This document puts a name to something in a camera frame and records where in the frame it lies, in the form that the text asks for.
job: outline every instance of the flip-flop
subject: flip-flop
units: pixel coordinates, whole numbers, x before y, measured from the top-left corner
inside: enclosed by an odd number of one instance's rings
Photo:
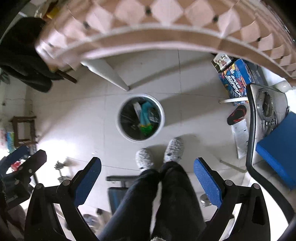
[[[234,112],[227,118],[227,124],[230,126],[241,121],[247,113],[247,108],[244,105],[239,105]]]

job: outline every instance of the trash can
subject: trash can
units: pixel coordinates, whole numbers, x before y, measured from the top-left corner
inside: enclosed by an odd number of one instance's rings
[[[147,94],[129,96],[119,108],[116,120],[118,131],[132,142],[142,142],[155,137],[164,123],[165,114],[161,104]]]

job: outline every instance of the person's leg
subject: person's leg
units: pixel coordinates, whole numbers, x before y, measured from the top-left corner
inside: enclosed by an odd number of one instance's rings
[[[152,203],[157,193],[159,173],[153,169],[152,156],[145,148],[137,152],[136,162],[142,173],[99,234],[100,241],[150,240]]]
[[[183,151],[180,138],[171,140],[160,171],[161,204],[152,236],[166,241],[196,240],[206,226],[196,193],[186,172],[178,164]]]

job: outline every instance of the diamond pattern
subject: diamond pattern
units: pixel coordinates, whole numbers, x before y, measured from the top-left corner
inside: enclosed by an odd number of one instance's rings
[[[127,32],[118,34],[121,27]],[[89,42],[98,33],[104,35]],[[284,66],[281,76],[291,77],[296,75],[296,50],[288,39],[266,6],[253,0],[69,0],[42,30],[36,50],[48,65],[63,67],[89,51],[94,57],[102,50],[101,57],[108,55],[106,48],[132,51],[133,44],[178,41],[247,57],[277,73]],[[268,57],[258,58],[258,52]]]
[[[156,0],[151,5],[153,17],[162,24],[168,25],[183,14],[183,8],[176,0]]]

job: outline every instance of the paper sheet on floor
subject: paper sheet on floor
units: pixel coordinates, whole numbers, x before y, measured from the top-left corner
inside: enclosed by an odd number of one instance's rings
[[[246,119],[235,123],[231,126],[231,130],[234,136],[235,144],[237,146],[237,157],[241,159],[247,154],[249,131],[247,127]]]

